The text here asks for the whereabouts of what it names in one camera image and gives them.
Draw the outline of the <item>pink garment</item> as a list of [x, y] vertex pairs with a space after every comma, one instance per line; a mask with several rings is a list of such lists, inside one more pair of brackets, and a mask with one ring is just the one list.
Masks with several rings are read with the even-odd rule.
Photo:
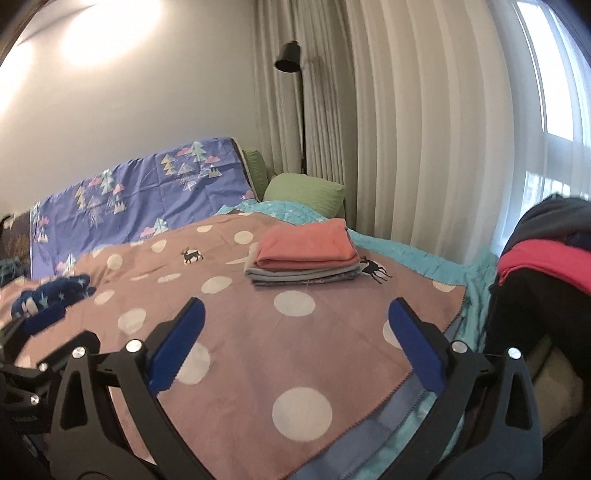
[[259, 239], [254, 265], [270, 271], [348, 267], [360, 262], [344, 219], [276, 225]]

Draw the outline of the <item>dark clothes pile on chair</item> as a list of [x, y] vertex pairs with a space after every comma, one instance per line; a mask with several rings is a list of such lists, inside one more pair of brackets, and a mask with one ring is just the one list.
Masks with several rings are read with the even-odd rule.
[[590, 400], [590, 203], [552, 194], [518, 221], [499, 258], [485, 352], [526, 358], [543, 435]]

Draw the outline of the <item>stack of folded clothes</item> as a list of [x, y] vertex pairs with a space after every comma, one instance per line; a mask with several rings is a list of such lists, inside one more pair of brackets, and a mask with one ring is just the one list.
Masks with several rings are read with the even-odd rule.
[[363, 270], [362, 263], [335, 268], [317, 268], [308, 270], [281, 270], [270, 271], [256, 266], [254, 260], [259, 254], [259, 243], [253, 243], [249, 247], [249, 255], [245, 260], [243, 273], [254, 286], [280, 287], [328, 284], [339, 281], [354, 280]]

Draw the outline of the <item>navy star-patterned garment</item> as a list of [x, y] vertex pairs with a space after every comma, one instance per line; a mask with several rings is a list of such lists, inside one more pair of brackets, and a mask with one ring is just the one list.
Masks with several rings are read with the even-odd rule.
[[86, 274], [59, 277], [35, 290], [24, 290], [11, 306], [11, 319], [29, 318], [55, 305], [66, 308], [92, 296], [95, 291]]

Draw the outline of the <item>teal quilted bedspread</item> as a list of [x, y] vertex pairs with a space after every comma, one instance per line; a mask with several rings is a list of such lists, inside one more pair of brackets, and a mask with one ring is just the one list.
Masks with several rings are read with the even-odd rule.
[[[399, 242], [351, 231], [358, 247], [387, 256], [428, 279], [467, 288], [459, 316], [446, 331], [480, 350], [484, 323], [498, 259], [489, 251], [467, 264], [457, 264]], [[293, 479], [377, 479], [417, 432], [435, 402], [415, 375], [394, 392], [385, 405], [353, 427], [317, 457], [291, 474]]]

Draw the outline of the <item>mauve polka-dot blanket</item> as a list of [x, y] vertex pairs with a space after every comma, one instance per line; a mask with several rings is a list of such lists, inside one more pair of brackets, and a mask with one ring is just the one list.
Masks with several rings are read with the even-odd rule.
[[205, 467], [219, 479], [346, 475], [386, 441], [369, 417], [411, 373], [387, 323], [390, 303], [404, 298], [447, 330], [466, 289], [370, 250], [351, 281], [256, 287], [246, 257], [274, 226], [260, 213], [215, 216], [83, 255], [74, 272], [94, 294], [29, 340], [17, 365], [35, 366], [83, 330], [116, 351], [197, 297], [204, 330], [159, 401]]

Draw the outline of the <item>blue tree-print headboard cover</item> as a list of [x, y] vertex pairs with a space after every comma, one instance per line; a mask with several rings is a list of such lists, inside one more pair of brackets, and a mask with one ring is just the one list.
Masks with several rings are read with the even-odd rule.
[[121, 163], [31, 208], [31, 275], [71, 274], [86, 253], [136, 244], [253, 198], [245, 156], [230, 137]]

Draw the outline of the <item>green pillow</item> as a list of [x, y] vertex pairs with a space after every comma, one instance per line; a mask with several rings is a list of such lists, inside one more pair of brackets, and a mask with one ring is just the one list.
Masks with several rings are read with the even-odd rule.
[[242, 150], [252, 198], [259, 201], [300, 203], [327, 218], [345, 217], [345, 187], [339, 183], [305, 174], [274, 175], [259, 150]]

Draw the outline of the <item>white pleated curtain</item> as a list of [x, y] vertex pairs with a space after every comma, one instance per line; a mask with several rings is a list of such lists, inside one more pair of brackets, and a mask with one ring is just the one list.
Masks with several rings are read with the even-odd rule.
[[308, 174], [349, 224], [462, 262], [527, 208], [590, 194], [590, 24], [565, 1], [257, 1], [263, 157], [300, 172], [290, 76], [303, 50]]

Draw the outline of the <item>black floor lamp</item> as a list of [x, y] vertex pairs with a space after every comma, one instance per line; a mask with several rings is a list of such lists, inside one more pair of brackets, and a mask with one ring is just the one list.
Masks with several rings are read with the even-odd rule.
[[305, 125], [304, 66], [303, 50], [297, 40], [290, 40], [280, 47], [279, 55], [274, 60], [274, 69], [290, 76], [294, 97], [294, 114], [297, 116], [297, 135], [300, 144], [300, 172], [308, 173], [307, 126]]

